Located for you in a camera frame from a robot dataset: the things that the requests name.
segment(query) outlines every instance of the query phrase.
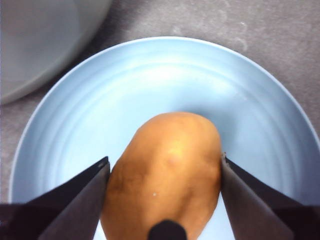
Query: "light blue plate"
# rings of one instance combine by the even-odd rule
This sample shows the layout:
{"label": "light blue plate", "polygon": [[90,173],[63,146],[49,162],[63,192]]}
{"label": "light blue plate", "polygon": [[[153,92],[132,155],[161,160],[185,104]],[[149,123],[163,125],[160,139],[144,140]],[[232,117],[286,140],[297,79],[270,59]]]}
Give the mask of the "light blue plate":
{"label": "light blue plate", "polygon": [[[246,57],[183,37],[126,42],[66,74],[24,130],[11,201],[41,195],[104,156],[113,166],[140,125],[172,111],[212,120],[231,160],[304,204],[320,204],[319,139],[295,99]],[[213,236],[234,239],[221,197],[199,239]],[[104,238],[99,226],[95,239]]]}

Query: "black object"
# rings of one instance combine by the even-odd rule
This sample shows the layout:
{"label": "black object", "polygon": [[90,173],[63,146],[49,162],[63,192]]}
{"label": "black object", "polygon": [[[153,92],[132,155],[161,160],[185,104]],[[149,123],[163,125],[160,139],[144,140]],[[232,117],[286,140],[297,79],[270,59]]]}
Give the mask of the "black object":
{"label": "black object", "polygon": [[151,228],[148,240],[187,240],[187,234],[178,223],[164,220]]}
{"label": "black object", "polygon": [[237,240],[320,240],[320,206],[304,206],[222,160],[221,193]]}
{"label": "black object", "polygon": [[109,174],[110,164],[105,157],[34,200],[0,205],[0,239],[92,239]]}

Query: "brown potato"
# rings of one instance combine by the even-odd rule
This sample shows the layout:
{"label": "brown potato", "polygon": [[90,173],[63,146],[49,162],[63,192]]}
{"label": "brown potato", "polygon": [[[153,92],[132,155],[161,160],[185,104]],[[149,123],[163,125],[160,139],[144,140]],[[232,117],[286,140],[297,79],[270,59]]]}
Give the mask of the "brown potato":
{"label": "brown potato", "polygon": [[221,143],[215,126],[188,112],[164,113],[142,125],[115,164],[101,223],[108,240],[146,240],[173,220],[195,240],[216,208]]}

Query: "plate surface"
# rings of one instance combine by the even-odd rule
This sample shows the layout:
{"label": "plate surface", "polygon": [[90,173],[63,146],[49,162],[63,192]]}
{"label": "plate surface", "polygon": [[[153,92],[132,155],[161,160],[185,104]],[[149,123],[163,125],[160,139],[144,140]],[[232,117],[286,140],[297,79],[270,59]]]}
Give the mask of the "plate surface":
{"label": "plate surface", "polygon": [[[304,204],[320,203],[319,139],[294,98],[246,57],[183,37],[122,43],[66,74],[24,130],[11,201],[28,201],[104,156],[113,167],[140,125],[172,111],[210,119],[231,160]],[[210,236],[234,239],[221,197],[199,239]],[[100,226],[95,239],[104,239]]]}

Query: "potato skin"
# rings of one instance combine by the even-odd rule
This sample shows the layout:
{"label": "potato skin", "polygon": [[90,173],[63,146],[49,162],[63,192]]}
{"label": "potato skin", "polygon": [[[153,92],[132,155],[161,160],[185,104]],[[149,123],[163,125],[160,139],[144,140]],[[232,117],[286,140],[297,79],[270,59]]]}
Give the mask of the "potato skin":
{"label": "potato skin", "polygon": [[137,130],[112,170],[102,228],[108,240],[146,240],[167,219],[196,240],[217,206],[220,184],[215,126],[189,112],[157,115]]}

